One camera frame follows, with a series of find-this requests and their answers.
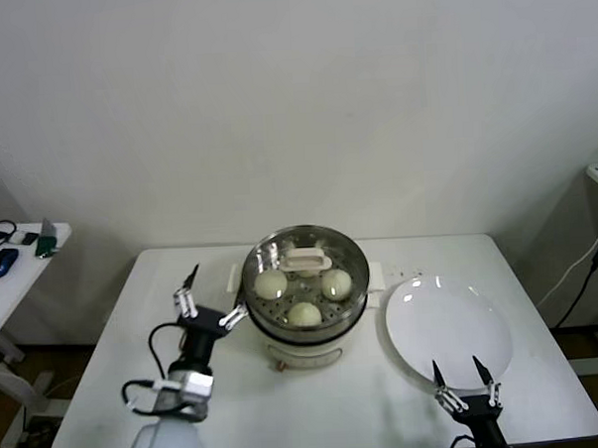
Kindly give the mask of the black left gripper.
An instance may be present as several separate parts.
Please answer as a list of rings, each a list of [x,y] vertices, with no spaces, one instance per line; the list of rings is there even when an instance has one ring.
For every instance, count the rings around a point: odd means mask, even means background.
[[[179,316],[179,325],[184,330],[180,354],[191,361],[209,360],[215,342],[227,336],[247,315],[247,300],[243,288],[237,291],[234,307],[228,314],[196,304],[191,288],[197,275],[199,264],[174,292],[174,305]]]

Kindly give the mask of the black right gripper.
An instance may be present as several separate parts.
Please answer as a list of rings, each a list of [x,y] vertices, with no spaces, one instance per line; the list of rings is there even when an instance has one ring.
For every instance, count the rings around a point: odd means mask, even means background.
[[[453,419],[457,423],[469,428],[475,448],[505,448],[505,437],[497,423],[503,411],[500,402],[501,384],[495,382],[489,370],[475,355],[473,362],[487,389],[487,395],[476,394],[462,400],[448,387],[436,360],[433,360],[434,398],[448,414],[453,413]]]

